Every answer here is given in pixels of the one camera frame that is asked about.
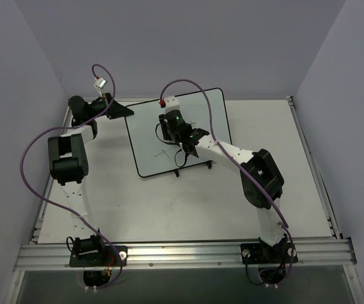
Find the white whiteboard black frame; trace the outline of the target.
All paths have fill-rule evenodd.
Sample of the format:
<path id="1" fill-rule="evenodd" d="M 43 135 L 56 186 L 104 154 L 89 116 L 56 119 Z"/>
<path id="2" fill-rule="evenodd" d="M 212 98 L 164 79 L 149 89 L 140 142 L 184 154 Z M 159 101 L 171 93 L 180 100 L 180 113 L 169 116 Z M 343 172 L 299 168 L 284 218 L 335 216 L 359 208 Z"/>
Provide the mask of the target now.
<path id="1" fill-rule="evenodd" d="M 231 143 L 230 127 L 223 91 L 220 88 L 205 90 L 210 100 L 213 128 L 216 138 Z M 209 130 L 208 105 L 199 91 L 177 96 L 183 119 L 194 128 Z M 126 117 L 126 126 L 134 154 L 137 173 L 140 177 L 150 177 L 178 169 L 183 164 L 184 153 L 179 148 L 162 143 L 162 133 L 158 127 L 158 116 L 164 113 L 159 100 L 128 105 L 134 115 Z"/>

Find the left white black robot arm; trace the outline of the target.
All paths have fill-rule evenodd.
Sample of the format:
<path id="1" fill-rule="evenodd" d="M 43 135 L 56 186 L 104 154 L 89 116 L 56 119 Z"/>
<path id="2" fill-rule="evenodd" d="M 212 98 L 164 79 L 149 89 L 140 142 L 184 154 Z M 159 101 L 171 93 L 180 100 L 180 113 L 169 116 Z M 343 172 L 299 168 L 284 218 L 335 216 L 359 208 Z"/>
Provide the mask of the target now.
<path id="1" fill-rule="evenodd" d="M 107 250 L 99 229 L 92 226 L 85 190 L 89 173 L 85 145 L 97 137 L 95 116 L 105 115 L 112 120 L 132 116 L 134 111 L 115 101 L 110 93 L 104 93 L 91 103 L 81 96 L 72 96 L 68 107 L 72 112 L 72 127 L 67 133 L 47 140 L 49 170 L 65 195 L 64 209 L 72 216 L 75 235 L 67 238 L 72 242 L 69 246 L 72 255 L 83 255 L 91 265 L 101 265 L 106 260 Z"/>

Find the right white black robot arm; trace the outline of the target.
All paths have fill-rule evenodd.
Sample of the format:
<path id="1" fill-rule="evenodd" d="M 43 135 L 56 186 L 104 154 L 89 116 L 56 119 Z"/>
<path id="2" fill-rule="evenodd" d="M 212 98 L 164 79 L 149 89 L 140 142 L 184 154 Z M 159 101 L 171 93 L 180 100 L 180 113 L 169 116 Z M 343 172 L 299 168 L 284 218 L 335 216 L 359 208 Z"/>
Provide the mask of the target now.
<path id="1" fill-rule="evenodd" d="M 282 225 L 286 225 L 279 210 L 284 178 L 270 152 L 261 149 L 250 151 L 217 139 L 211 132 L 194 128 L 185 122 L 180 110 L 159 115 L 163 142 L 176 145 L 196 158 L 210 160 L 228 167 L 241 178 L 244 197 L 257 211 L 260 224 L 261 256 L 275 261 L 283 254 Z"/>

